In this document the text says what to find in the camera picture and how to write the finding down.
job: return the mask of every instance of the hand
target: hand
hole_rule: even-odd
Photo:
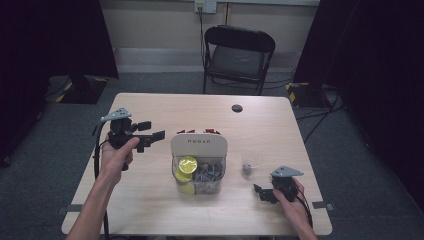
[[[121,180],[122,166],[133,161],[132,150],[139,142],[139,138],[131,138],[120,149],[114,149],[109,142],[105,142],[102,146],[102,165],[99,174],[109,179],[113,185],[118,184]]]
[[[300,193],[304,193],[305,188],[303,185],[293,178],[296,183],[299,193],[298,197],[305,201],[304,196]],[[300,203],[300,201],[295,198],[293,202],[289,202],[284,194],[277,189],[273,190],[275,197],[280,201],[281,207],[283,208],[283,213],[293,225],[294,229],[299,235],[300,239],[317,239],[314,231],[309,225],[308,215],[306,213],[305,207]]]

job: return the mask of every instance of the black folding chair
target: black folding chair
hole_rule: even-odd
[[[211,48],[215,46],[211,57]],[[268,34],[240,27],[218,25],[205,32],[203,93],[208,78],[256,85],[262,94],[275,41]]]

